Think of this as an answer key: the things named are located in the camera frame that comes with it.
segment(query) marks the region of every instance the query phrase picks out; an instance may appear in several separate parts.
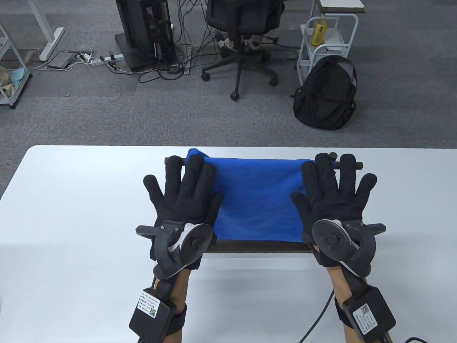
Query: hand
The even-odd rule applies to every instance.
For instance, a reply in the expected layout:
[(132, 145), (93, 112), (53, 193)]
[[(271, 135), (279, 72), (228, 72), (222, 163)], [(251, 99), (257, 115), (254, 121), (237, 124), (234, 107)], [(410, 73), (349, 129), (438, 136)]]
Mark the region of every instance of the hand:
[[(165, 194), (162, 193), (154, 175), (144, 177), (143, 183), (157, 212), (155, 226), (165, 220), (176, 220), (192, 224), (208, 224), (212, 228), (223, 201), (221, 193), (214, 193), (216, 168), (204, 162), (203, 157), (192, 155), (186, 165), (181, 181), (182, 159), (172, 156), (165, 165)], [(213, 235), (212, 244), (216, 242)], [(155, 260), (154, 240), (150, 250)], [(201, 258), (186, 269), (198, 269)]]
[[(344, 154), (340, 158), (340, 186), (335, 176), (333, 161), (329, 154), (318, 154), (315, 163), (307, 161), (302, 165), (303, 183), (307, 196), (295, 192), (291, 195), (303, 222), (303, 242), (315, 246), (313, 225), (321, 219), (339, 221), (362, 220), (362, 212), (377, 178), (366, 174), (360, 180), (356, 191), (356, 158)], [(324, 267), (335, 267), (340, 264), (316, 251), (314, 255)]]

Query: label sticker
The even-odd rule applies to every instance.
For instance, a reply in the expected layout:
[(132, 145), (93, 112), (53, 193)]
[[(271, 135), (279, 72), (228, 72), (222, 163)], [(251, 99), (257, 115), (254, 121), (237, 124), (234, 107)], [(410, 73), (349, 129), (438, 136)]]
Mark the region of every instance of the label sticker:
[(160, 301), (157, 298), (154, 298), (151, 294), (143, 291), (138, 301), (137, 308), (148, 316), (155, 318), (157, 315), (157, 310), (159, 309)]
[(371, 312), (368, 304), (365, 304), (358, 310), (355, 310), (352, 313), (352, 316), (356, 320), (356, 323), (364, 336), (371, 330), (373, 330), (375, 327), (377, 327), (377, 321), (374, 318), (374, 315)]

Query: floor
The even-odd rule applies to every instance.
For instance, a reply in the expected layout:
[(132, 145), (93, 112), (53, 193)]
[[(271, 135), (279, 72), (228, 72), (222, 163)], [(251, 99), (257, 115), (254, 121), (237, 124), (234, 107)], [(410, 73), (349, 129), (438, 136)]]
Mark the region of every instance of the floor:
[[(58, 50), (90, 45), (118, 51), (122, 25), (113, 0), (40, 0), (52, 27), (65, 26)], [(359, 85), (353, 120), (338, 132), (303, 126), (290, 97), (298, 87), (294, 62), (273, 53), (280, 84), (246, 71), (241, 99), (229, 98), (235, 70), (202, 82), (197, 69), (177, 81), (139, 84), (104, 66), (71, 72), (33, 70), (16, 110), (0, 107), (0, 195), (34, 145), (192, 145), (457, 148), (457, 0), (364, 0), (367, 13), (350, 59)], [(177, 22), (177, 2), (169, 1)], [(299, 45), (298, 25), (310, 0), (288, 0), (280, 43)], [(19, 48), (43, 47), (25, 0), (2, 0), (0, 18)], [(186, 16), (195, 42), (205, 30), (202, 10)]]

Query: chair backrest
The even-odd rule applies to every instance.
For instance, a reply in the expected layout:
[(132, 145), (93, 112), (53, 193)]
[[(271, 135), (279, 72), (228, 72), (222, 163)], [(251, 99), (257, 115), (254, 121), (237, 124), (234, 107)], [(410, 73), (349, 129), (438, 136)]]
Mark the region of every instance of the chair backrest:
[(208, 0), (206, 20), (235, 41), (240, 35), (263, 34), (268, 10), (269, 0)]

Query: chair base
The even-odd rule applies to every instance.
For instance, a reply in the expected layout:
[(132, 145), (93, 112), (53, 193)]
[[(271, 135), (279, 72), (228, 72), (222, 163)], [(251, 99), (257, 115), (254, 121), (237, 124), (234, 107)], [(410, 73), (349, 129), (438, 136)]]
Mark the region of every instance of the chair base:
[(232, 54), (226, 58), (223, 58), (221, 61), (213, 63), (205, 68), (202, 69), (202, 80), (207, 82), (210, 79), (210, 74), (208, 73), (209, 70), (213, 70), (219, 67), (223, 67), (225, 65), (229, 65), (232, 63), (236, 63), (238, 65), (237, 74), (236, 74), (236, 84), (235, 84), (235, 91), (230, 94), (230, 98), (233, 101), (237, 101), (239, 99), (239, 80), (241, 78), (241, 70), (243, 65), (250, 66), (258, 71), (266, 74), (270, 77), (270, 85), (276, 86), (278, 84), (278, 74), (273, 71), (272, 69), (268, 68), (267, 66), (263, 65), (261, 62), (258, 62), (255, 58), (259, 55), (262, 55), (262, 61), (267, 61), (270, 59), (269, 54), (265, 50), (250, 50), (245, 52), (244, 47), (240, 47), (238, 51), (226, 51), (227, 54)]

